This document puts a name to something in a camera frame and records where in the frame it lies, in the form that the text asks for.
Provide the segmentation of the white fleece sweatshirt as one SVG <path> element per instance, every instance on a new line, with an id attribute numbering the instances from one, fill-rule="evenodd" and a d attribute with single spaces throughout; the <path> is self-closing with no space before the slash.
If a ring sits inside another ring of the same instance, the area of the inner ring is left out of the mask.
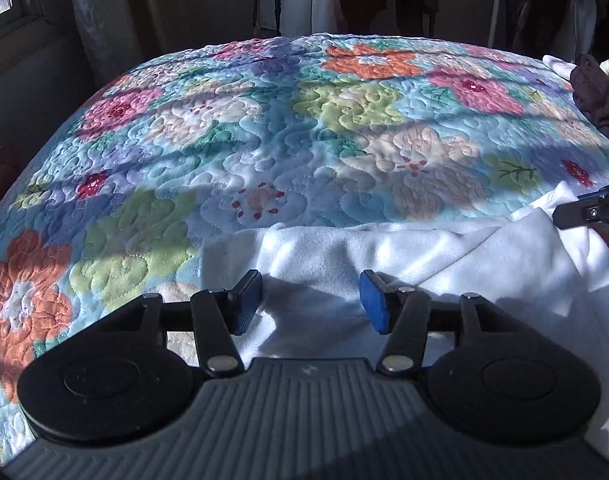
<path id="1" fill-rule="evenodd" d="M 359 302 L 365 270 L 438 300 L 475 292 L 597 371 L 603 397 L 586 439 L 609 458 L 609 248 L 593 230 L 554 226 L 555 207 L 573 199 L 559 184 L 507 217 L 223 235 L 202 249 L 197 288 L 261 273 L 262 308 L 238 341 L 245 361 L 376 359 L 383 341 Z"/>

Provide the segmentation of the hanging clothes on rack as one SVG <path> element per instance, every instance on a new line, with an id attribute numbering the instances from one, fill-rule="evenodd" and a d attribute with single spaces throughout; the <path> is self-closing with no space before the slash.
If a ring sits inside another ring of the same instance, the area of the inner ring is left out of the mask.
<path id="1" fill-rule="evenodd" d="M 609 58 L 609 0 L 503 0 L 505 46 L 530 58 Z"/>

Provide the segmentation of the dark brown garment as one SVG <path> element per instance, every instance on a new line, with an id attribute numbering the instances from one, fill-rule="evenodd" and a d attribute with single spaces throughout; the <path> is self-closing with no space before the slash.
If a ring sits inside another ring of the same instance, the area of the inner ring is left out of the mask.
<path id="1" fill-rule="evenodd" d="M 609 139 L 609 82 L 580 77 L 571 84 L 575 106 Z"/>

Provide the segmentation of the floral quilted bedspread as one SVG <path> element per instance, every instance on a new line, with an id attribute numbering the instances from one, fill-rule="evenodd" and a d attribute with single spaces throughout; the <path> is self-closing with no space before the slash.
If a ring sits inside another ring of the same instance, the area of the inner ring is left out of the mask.
<path id="1" fill-rule="evenodd" d="M 0 465 L 32 439 L 21 371 L 143 292 L 199 286 L 199 248 L 286 226 L 509 214 L 609 182 L 609 140 L 541 61 L 318 34 L 154 58 L 99 90 L 0 203 Z"/>

